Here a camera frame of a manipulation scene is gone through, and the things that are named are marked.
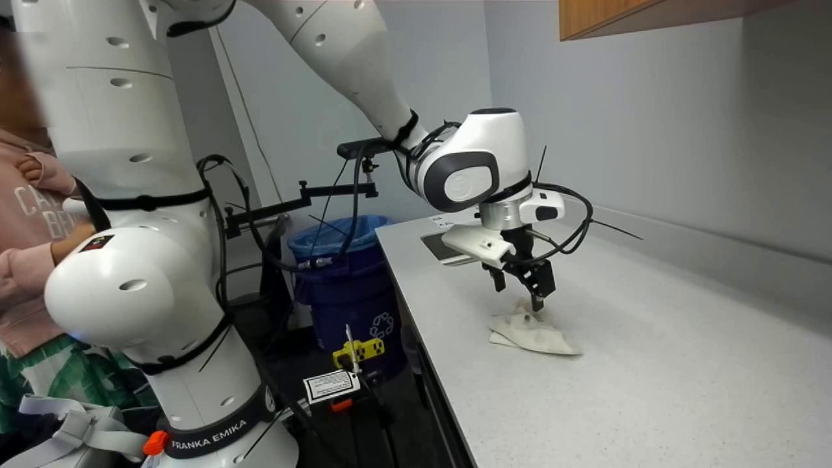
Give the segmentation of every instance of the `wire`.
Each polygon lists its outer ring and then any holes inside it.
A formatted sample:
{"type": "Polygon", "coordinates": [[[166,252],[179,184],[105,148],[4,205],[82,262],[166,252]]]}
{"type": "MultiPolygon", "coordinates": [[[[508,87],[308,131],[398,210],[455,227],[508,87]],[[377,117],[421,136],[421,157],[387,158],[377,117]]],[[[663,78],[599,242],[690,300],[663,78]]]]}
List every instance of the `wire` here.
{"type": "Polygon", "coordinates": [[[550,145],[543,145],[543,153],[542,153],[542,161],[538,161],[538,175],[537,175],[537,183],[542,183],[542,173],[543,173],[543,161],[550,157],[550,145]]]}
{"type": "MultiPolygon", "coordinates": [[[[205,157],[205,158],[197,161],[201,175],[203,175],[203,183],[205,183],[210,199],[213,199],[213,191],[210,191],[210,183],[209,183],[205,173],[210,173],[210,170],[216,170],[216,168],[223,168],[223,165],[231,165],[231,161],[223,158],[223,157],[219,157],[219,153],[210,153],[210,157],[205,157]]],[[[260,238],[260,231],[258,231],[258,227],[255,227],[255,221],[253,221],[253,217],[249,217],[253,210],[249,210],[248,187],[243,184],[243,181],[240,181],[240,175],[236,175],[234,170],[231,170],[231,175],[234,175],[236,187],[240,187],[240,194],[243,194],[245,210],[248,210],[248,221],[249,221],[249,229],[253,229],[253,238],[255,238],[258,247],[264,251],[264,255],[265,255],[271,262],[286,269],[284,262],[278,262],[278,260],[273,260],[273,259],[268,255],[268,251],[265,251],[265,246],[264,246],[264,238],[260,238]]],[[[221,242],[223,242],[221,251],[227,252],[227,242],[230,242],[230,240],[227,240],[223,227],[221,227],[221,214],[219,214],[219,231],[221,231],[221,242]]],[[[219,296],[223,312],[230,312],[230,307],[227,307],[227,300],[230,300],[230,296],[227,296],[227,278],[234,275],[234,273],[249,272],[249,269],[255,269],[255,266],[243,266],[243,269],[227,272],[227,262],[223,262],[223,273],[221,273],[221,278],[216,281],[216,296],[219,296]]],[[[265,389],[271,391],[271,395],[284,399],[284,403],[291,408],[291,413],[296,416],[296,421],[308,429],[308,435],[314,437],[314,439],[323,446],[323,451],[325,451],[342,468],[349,468],[349,464],[339,456],[339,451],[318,433],[318,426],[314,426],[312,420],[305,413],[305,408],[300,408],[300,403],[296,403],[291,395],[284,395],[284,394],[278,391],[278,385],[273,385],[268,377],[264,377],[264,383],[265,383],[265,389]]]]}
{"type": "Polygon", "coordinates": [[[599,223],[599,227],[606,227],[606,229],[611,229],[611,231],[619,231],[619,234],[624,234],[624,238],[632,238],[632,240],[646,240],[646,238],[641,238],[641,234],[634,234],[634,231],[628,231],[628,229],[622,229],[622,227],[617,227],[617,223],[606,223],[606,221],[599,221],[599,220],[593,220],[593,223],[599,223]]]}
{"type": "Polygon", "coordinates": [[[342,259],[346,255],[346,251],[353,246],[353,238],[356,238],[356,223],[359,223],[359,178],[361,178],[361,158],[356,158],[356,168],[353,168],[353,217],[352,217],[352,223],[349,223],[349,234],[342,246],[342,259]]]}
{"type": "MultiPolygon", "coordinates": [[[[344,173],[346,173],[346,165],[349,165],[349,158],[344,158],[342,173],[339,173],[335,181],[333,181],[333,187],[342,183],[342,178],[344,178],[344,173]]],[[[321,210],[321,221],[318,221],[318,231],[314,231],[310,255],[314,255],[318,242],[321,242],[321,231],[323,231],[323,227],[329,223],[331,200],[333,200],[333,196],[329,196],[329,200],[323,204],[323,210],[321,210]]]]}
{"type": "Polygon", "coordinates": [[[216,40],[219,40],[219,45],[221,45],[221,51],[223,51],[223,60],[227,60],[227,66],[230,66],[230,73],[231,73],[234,90],[236,90],[236,95],[240,95],[240,104],[243,104],[245,119],[248,119],[248,122],[249,122],[249,127],[253,127],[258,153],[260,153],[260,158],[264,158],[265,170],[268,170],[268,181],[271,181],[271,184],[275,187],[278,200],[284,204],[284,196],[281,196],[281,184],[278,184],[275,170],[271,168],[271,161],[268,161],[268,157],[265,157],[265,148],[264,148],[264,142],[260,142],[258,126],[255,126],[253,112],[249,112],[249,104],[248,104],[248,100],[245,100],[245,95],[243,95],[240,75],[236,75],[236,70],[234,70],[234,64],[231,64],[231,54],[230,54],[230,48],[227,48],[227,40],[223,40],[223,32],[221,32],[221,28],[216,28],[216,40]]]}
{"type": "Polygon", "coordinates": [[[593,204],[586,196],[580,196],[580,194],[574,194],[569,187],[563,187],[563,184],[537,183],[537,187],[569,196],[569,199],[574,199],[574,200],[580,200],[586,205],[586,220],[577,223],[577,229],[565,242],[546,240],[554,251],[550,251],[538,260],[546,260],[546,259],[559,255],[559,252],[563,255],[573,255],[586,242],[586,238],[587,238],[587,231],[593,227],[593,214],[596,214],[593,204]]]}

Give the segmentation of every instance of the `blue container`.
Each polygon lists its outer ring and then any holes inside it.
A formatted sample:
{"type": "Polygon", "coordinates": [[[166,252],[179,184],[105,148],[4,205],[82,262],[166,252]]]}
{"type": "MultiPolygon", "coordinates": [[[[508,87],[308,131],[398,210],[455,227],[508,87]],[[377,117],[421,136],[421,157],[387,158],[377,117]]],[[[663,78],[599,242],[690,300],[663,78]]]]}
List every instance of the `blue container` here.
{"type": "Polygon", "coordinates": [[[342,255],[342,247],[352,220],[308,229],[290,240],[290,251],[300,266],[308,266],[308,272],[296,273],[295,296],[312,304],[321,350],[342,350],[349,325],[356,340],[386,340],[386,357],[377,360],[375,370],[381,377],[395,377],[405,365],[405,353],[401,350],[395,287],[375,238],[375,229],[386,223],[386,217],[359,217],[346,255],[342,255]]]}

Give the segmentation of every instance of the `wall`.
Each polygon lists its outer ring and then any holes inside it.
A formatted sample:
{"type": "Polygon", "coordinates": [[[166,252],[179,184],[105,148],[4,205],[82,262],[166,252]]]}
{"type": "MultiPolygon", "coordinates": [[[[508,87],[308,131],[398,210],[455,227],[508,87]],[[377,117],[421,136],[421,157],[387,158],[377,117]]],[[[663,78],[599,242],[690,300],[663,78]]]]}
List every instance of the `wall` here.
{"type": "Polygon", "coordinates": [[[490,0],[495,104],[600,205],[832,262],[832,4],[559,41],[557,0],[490,0]]]}
{"type": "MultiPolygon", "coordinates": [[[[491,101],[486,19],[481,0],[381,0],[391,27],[401,95],[421,119],[435,127],[443,119],[461,119],[469,109],[491,101]]],[[[333,184],[342,161],[335,145],[377,136],[366,119],[329,83],[323,83],[284,41],[284,38],[249,6],[240,6],[216,38],[219,64],[227,66],[227,83],[240,131],[255,170],[264,200],[275,200],[265,161],[275,170],[284,199],[296,183],[333,184]]],[[[361,209],[394,220],[413,220],[430,209],[398,181],[387,158],[375,175],[383,199],[361,209]]],[[[349,200],[333,200],[331,220],[349,217],[349,200]]],[[[323,204],[295,217],[295,231],[314,223],[323,204]]]]}

